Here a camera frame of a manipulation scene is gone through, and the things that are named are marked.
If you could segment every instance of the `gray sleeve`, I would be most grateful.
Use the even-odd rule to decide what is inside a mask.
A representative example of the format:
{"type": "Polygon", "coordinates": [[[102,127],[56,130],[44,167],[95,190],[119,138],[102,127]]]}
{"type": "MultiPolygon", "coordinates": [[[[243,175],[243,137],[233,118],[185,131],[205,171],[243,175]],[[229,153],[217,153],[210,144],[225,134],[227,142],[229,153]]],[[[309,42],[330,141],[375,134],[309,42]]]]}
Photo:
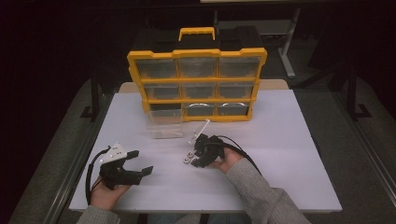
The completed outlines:
{"type": "Polygon", "coordinates": [[[119,217],[105,209],[88,206],[78,220],[78,224],[119,224],[119,217]]]}
{"type": "Polygon", "coordinates": [[[242,198],[252,223],[309,223],[283,189],[271,189],[254,166],[242,159],[226,174],[242,198]]]}

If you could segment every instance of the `black mechanical part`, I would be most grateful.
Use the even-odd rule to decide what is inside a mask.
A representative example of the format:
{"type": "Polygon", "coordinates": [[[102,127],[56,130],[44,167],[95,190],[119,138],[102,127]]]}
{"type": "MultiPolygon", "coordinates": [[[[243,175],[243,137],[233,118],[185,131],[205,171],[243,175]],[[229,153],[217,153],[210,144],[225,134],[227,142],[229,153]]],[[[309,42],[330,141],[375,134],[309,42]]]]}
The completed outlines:
{"type": "Polygon", "coordinates": [[[238,146],[236,144],[237,147],[235,147],[233,145],[224,143],[220,139],[221,137],[227,138],[230,141],[232,141],[234,144],[236,144],[235,141],[233,141],[231,138],[226,137],[226,136],[213,135],[211,137],[207,137],[207,135],[201,133],[195,141],[195,145],[194,145],[195,153],[194,154],[195,154],[196,158],[193,158],[193,160],[191,160],[191,165],[193,165],[195,167],[204,168],[207,165],[209,165],[210,163],[212,163],[218,157],[221,157],[222,159],[224,159],[224,157],[225,157],[224,148],[227,147],[227,148],[237,152],[238,154],[240,154],[241,156],[246,158],[248,161],[250,161],[250,163],[252,163],[252,165],[256,168],[256,170],[261,174],[259,168],[254,163],[253,159],[251,159],[249,157],[249,155],[240,146],[238,146]]]}
{"type": "Polygon", "coordinates": [[[195,141],[194,149],[195,156],[199,157],[193,160],[191,165],[195,167],[206,167],[212,163],[217,157],[224,158],[224,142],[217,136],[213,135],[210,138],[201,133],[195,141]]]}
{"type": "Polygon", "coordinates": [[[136,158],[139,151],[131,151],[127,153],[127,157],[102,164],[100,167],[100,176],[102,181],[109,189],[114,189],[116,185],[139,185],[142,178],[146,175],[151,175],[153,166],[138,171],[126,171],[123,169],[123,164],[132,158],[136,158]]]}

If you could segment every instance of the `clear plastic drawer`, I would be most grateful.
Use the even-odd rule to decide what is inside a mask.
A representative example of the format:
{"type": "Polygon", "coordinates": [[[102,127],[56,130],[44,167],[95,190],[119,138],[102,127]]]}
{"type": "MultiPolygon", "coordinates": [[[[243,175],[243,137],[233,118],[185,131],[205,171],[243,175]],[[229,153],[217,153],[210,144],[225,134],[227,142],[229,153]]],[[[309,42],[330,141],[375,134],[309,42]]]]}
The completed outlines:
{"type": "Polygon", "coordinates": [[[260,57],[219,58],[220,77],[255,77],[260,57]]]}
{"type": "Polygon", "coordinates": [[[187,116],[213,116],[215,113],[215,104],[195,103],[184,104],[184,111],[187,116]]]}
{"type": "Polygon", "coordinates": [[[248,113],[250,103],[218,103],[220,116],[244,116],[248,113]]]}
{"type": "Polygon", "coordinates": [[[250,98],[254,82],[219,82],[219,98],[250,98]]]}
{"type": "Polygon", "coordinates": [[[216,75],[216,58],[177,59],[181,77],[213,77],[216,75]]]}
{"type": "Polygon", "coordinates": [[[182,96],[188,99],[214,98],[215,87],[214,82],[182,83],[181,92],[182,96]]]}
{"type": "Polygon", "coordinates": [[[148,99],[179,99],[179,87],[177,83],[149,83],[144,84],[148,99]]]}
{"type": "Polygon", "coordinates": [[[176,63],[173,59],[134,60],[142,78],[176,77],[176,63]]]}

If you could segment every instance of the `plastic drawer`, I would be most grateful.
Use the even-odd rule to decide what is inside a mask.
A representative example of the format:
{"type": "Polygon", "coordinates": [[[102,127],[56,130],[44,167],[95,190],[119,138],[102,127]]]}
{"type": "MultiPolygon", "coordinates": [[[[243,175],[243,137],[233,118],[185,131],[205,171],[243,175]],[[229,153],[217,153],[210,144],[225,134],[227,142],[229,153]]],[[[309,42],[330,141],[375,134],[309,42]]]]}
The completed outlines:
{"type": "Polygon", "coordinates": [[[219,58],[220,77],[255,77],[260,57],[219,58]]]}
{"type": "Polygon", "coordinates": [[[219,82],[219,98],[250,98],[254,82],[219,82]]]}
{"type": "Polygon", "coordinates": [[[214,82],[182,83],[181,92],[182,96],[188,99],[214,98],[215,87],[214,82]]]}
{"type": "Polygon", "coordinates": [[[184,111],[187,116],[213,116],[215,113],[215,104],[196,103],[184,104],[184,111]]]}
{"type": "Polygon", "coordinates": [[[179,87],[177,83],[149,83],[144,84],[147,97],[150,100],[156,99],[179,99],[179,87]]]}
{"type": "Polygon", "coordinates": [[[220,116],[245,116],[250,103],[218,103],[220,116]]]}
{"type": "Polygon", "coordinates": [[[177,59],[177,68],[181,77],[214,77],[216,58],[177,59]]]}
{"type": "Polygon", "coordinates": [[[177,70],[173,59],[134,60],[142,78],[176,77],[177,70]]]}
{"type": "Polygon", "coordinates": [[[152,138],[182,137],[181,121],[181,109],[149,111],[146,127],[152,138]]]}

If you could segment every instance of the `dark background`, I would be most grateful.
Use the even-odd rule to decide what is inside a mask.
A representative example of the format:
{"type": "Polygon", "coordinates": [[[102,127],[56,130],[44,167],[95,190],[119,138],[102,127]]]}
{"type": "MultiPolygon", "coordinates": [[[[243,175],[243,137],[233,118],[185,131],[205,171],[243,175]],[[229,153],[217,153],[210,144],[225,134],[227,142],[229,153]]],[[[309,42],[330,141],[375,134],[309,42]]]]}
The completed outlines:
{"type": "MultiPolygon", "coordinates": [[[[126,55],[138,29],[212,25],[210,8],[102,10],[104,3],[123,6],[122,1],[98,5],[73,0],[0,3],[1,223],[8,221],[82,84],[93,72],[107,92],[131,80],[126,55]]],[[[262,8],[248,8],[247,12],[225,8],[220,18],[277,19],[290,13],[285,6],[281,9],[263,13],[262,8]]],[[[352,58],[358,75],[373,86],[394,118],[395,10],[386,1],[305,6],[294,36],[320,40],[311,60],[313,67],[324,69],[340,55],[352,58]]]]}

